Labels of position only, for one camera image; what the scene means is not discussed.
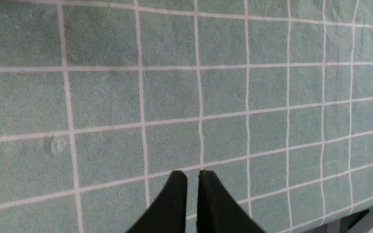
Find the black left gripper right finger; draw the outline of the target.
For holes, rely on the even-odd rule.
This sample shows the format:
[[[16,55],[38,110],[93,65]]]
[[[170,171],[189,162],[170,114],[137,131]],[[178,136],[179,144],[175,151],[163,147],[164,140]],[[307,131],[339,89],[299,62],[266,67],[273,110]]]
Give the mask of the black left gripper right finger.
[[[199,173],[198,233],[264,233],[228,193],[214,171]]]

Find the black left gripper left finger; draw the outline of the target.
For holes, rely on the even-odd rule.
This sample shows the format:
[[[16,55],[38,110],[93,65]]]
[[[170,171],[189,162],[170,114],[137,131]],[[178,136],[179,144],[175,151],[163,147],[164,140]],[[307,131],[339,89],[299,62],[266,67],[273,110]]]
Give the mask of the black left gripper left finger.
[[[186,227],[187,177],[172,171],[157,198],[128,233],[184,233]]]

